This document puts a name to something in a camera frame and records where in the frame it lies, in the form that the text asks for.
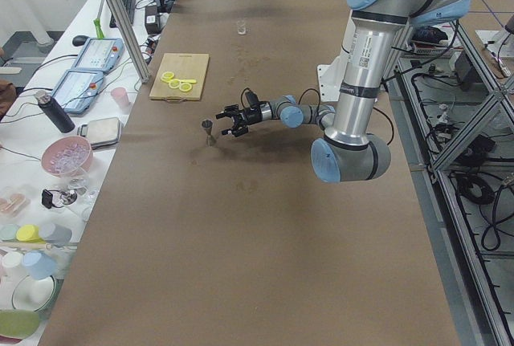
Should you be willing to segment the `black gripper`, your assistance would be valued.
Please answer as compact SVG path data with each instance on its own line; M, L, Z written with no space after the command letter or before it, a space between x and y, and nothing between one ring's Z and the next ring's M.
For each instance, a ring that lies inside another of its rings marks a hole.
M222 135L232 135L234 137L242 136L248 133L248 126L246 124L257 124L263 121L263 114L261 106L247 107L239 109L237 104L226 106L222 112L215 115L216 119L240 117L241 124L234 124L231 128L223 129Z

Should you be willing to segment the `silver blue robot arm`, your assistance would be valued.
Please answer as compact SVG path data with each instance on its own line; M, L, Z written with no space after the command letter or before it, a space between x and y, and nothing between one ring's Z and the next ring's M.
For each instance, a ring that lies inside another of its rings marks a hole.
M324 135L311 147L312 167L322 181L365 181L380 177L390 166L386 142L366 131L380 91L397 32L406 25L440 24L462 18L471 0L346 0L355 26L336 107L296 103L291 96L259 100L244 91L248 105L233 104L217 114L233 124L222 130L235 137L249 126L281 120L289 128L317 124Z

